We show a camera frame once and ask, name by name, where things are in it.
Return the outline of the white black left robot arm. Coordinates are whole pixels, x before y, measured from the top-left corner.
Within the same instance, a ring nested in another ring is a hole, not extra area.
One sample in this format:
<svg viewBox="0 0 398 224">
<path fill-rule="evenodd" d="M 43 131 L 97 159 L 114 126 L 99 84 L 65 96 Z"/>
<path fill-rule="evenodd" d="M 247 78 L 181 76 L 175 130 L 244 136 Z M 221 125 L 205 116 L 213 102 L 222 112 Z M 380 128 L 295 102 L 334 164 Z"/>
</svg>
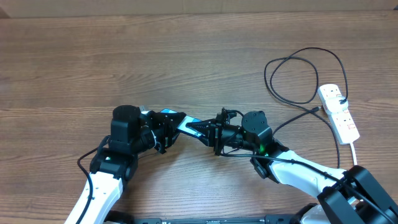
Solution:
<svg viewBox="0 0 398 224">
<path fill-rule="evenodd" d="M 113 211 L 137 170 L 139 154 L 156 149 L 165 153 L 179 135 L 185 113 L 141 111 L 131 105 L 113 110 L 110 134 L 92 150 L 86 184 L 67 223 L 134 223 L 134 217 Z"/>
</svg>

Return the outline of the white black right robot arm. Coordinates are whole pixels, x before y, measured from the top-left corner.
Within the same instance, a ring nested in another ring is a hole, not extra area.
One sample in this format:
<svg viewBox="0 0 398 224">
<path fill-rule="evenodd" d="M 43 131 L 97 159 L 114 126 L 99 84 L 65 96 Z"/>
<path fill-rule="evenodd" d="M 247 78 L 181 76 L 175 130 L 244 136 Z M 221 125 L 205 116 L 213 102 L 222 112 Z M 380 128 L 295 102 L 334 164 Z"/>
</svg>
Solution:
<svg viewBox="0 0 398 224">
<path fill-rule="evenodd" d="M 184 126 L 217 156 L 223 149 L 243 149 L 263 179 L 289 185 L 315 197 L 292 223 L 397 223 L 397 204 L 374 176 L 361 166 L 349 170 L 322 166 L 298 156 L 273 136 L 263 111 L 230 124 L 236 110 L 222 110 L 214 119 L 193 120 Z"/>
</svg>

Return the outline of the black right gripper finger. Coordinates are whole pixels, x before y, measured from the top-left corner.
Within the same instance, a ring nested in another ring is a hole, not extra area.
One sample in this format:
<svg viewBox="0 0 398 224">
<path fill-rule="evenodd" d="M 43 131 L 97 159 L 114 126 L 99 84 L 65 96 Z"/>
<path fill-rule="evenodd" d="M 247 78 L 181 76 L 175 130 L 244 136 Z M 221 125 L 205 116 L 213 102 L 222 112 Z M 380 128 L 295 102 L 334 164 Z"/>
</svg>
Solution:
<svg viewBox="0 0 398 224">
<path fill-rule="evenodd" d="M 187 123 L 186 127 L 199 133 L 205 133 L 208 130 L 215 129 L 217 125 L 215 119 L 208 119 L 205 121 Z"/>
<path fill-rule="evenodd" d="M 210 136 L 201 135 L 198 138 L 198 140 L 202 142 L 205 146 L 214 147 L 216 138 L 215 135 L 210 135 Z"/>
</svg>

